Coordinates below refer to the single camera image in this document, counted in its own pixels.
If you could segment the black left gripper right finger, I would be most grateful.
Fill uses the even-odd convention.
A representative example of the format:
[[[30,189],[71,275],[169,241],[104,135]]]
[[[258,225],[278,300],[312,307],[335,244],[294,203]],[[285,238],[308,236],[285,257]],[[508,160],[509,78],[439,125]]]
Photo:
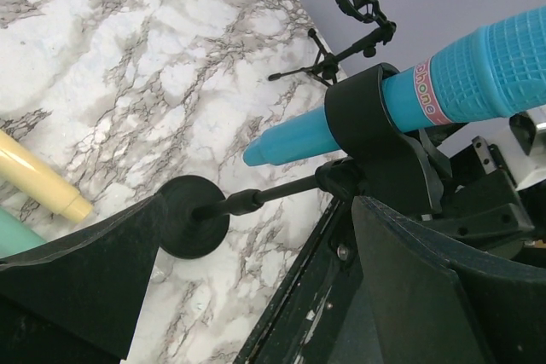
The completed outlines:
[[[476,250],[369,197],[351,207],[386,363],[542,363],[545,272]]]

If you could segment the mint green microphone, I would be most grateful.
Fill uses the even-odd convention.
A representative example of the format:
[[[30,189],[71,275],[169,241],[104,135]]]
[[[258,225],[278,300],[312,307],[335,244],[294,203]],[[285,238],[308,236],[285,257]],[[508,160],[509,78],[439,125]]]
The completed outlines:
[[[0,210],[0,257],[10,257],[46,243],[6,210]]]

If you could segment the black tripod shock mount stand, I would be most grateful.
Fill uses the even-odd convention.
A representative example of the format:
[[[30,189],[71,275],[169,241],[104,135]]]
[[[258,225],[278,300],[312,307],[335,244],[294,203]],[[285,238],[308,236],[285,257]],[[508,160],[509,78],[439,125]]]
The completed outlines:
[[[363,54],[366,58],[374,57],[378,44],[385,45],[392,41],[397,25],[395,22],[388,20],[386,15],[381,11],[379,0],[335,0],[335,2],[345,15],[363,24],[376,24],[377,27],[370,34],[360,38],[349,48],[337,55],[326,50],[325,45],[317,36],[315,29],[309,29],[307,36],[318,47],[314,63],[311,66],[304,66],[289,72],[273,73],[268,77],[270,81],[276,81],[280,78],[302,72],[329,87],[337,83],[337,73],[340,69],[340,63],[343,60],[357,53]]]

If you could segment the blue microphone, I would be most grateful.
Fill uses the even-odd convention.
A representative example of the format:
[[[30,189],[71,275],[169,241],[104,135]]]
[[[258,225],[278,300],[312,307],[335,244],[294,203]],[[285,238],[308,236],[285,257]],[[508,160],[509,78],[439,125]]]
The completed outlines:
[[[388,114],[401,132],[509,118],[545,103],[545,9],[482,26],[429,59],[388,75],[365,70],[331,86],[322,106],[265,131],[248,166],[283,165],[346,150],[349,131],[377,133]],[[341,130],[342,123],[348,131]]]

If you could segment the cream yellow microphone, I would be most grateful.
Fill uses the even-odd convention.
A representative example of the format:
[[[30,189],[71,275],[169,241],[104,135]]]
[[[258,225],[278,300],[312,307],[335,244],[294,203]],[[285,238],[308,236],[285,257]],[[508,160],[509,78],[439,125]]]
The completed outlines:
[[[79,223],[92,204],[42,160],[1,131],[1,177],[56,215]]]

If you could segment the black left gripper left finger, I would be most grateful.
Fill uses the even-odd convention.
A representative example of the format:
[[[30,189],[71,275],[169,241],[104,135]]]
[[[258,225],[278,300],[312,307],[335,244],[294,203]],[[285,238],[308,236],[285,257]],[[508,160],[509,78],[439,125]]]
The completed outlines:
[[[126,359],[165,221],[165,201],[156,194],[2,258],[2,360]]]

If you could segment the black round base mic stand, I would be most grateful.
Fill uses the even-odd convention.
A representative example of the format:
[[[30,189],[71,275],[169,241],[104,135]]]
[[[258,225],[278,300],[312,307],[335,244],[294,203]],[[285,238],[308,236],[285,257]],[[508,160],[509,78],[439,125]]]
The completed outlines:
[[[348,156],[327,162],[311,176],[230,196],[201,176],[167,182],[160,189],[167,206],[160,247],[182,259],[204,257],[223,241],[230,217],[315,188],[342,201],[367,194],[404,215],[439,212],[444,188],[438,172],[423,145],[399,130],[387,111],[382,82],[395,72],[381,63],[327,90],[327,129]]]

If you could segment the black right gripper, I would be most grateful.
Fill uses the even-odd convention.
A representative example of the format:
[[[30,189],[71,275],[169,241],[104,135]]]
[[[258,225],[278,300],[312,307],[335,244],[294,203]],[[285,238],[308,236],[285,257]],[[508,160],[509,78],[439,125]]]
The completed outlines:
[[[503,168],[486,174],[473,149],[476,136],[488,139],[504,120],[444,127],[430,136],[450,157],[442,213],[423,225],[481,251],[512,259],[537,242],[537,184],[518,191]]]

